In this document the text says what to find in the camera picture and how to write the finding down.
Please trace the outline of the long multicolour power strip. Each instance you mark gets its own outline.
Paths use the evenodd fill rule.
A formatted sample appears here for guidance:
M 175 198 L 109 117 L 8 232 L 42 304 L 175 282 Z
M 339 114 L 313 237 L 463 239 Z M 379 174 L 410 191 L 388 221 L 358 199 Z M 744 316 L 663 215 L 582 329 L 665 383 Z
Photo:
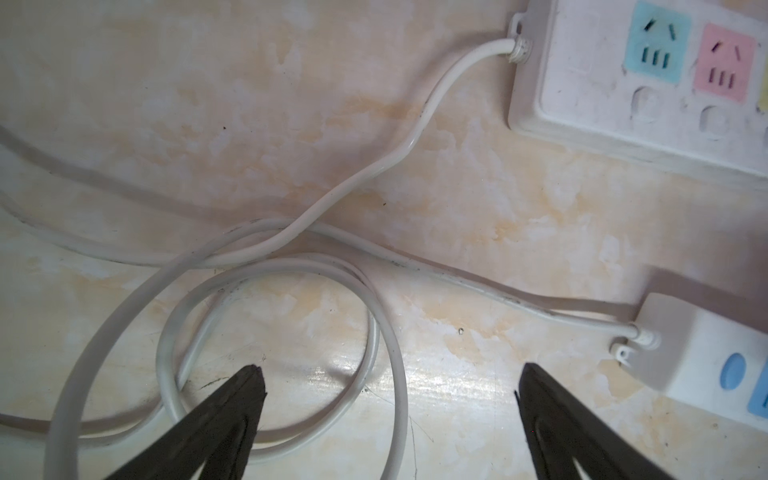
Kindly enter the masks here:
M 767 187 L 763 1 L 532 1 L 511 129 L 742 189 Z

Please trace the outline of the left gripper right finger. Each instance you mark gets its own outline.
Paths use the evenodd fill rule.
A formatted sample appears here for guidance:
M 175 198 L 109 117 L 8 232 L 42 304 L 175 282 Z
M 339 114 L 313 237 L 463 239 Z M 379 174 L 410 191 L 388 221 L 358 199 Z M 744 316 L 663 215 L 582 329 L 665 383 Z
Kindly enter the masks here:
M 524 365 L 516 391 L 539 479 L 668 479 L 541 366 Z

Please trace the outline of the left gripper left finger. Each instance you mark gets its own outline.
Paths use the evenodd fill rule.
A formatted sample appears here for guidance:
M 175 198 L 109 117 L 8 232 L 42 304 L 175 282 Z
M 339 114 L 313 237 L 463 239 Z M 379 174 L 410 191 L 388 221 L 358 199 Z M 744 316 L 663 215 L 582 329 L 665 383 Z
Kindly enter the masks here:
M 267 392 L 262 369 L 241 368 L 111 479 L 240 479 Z

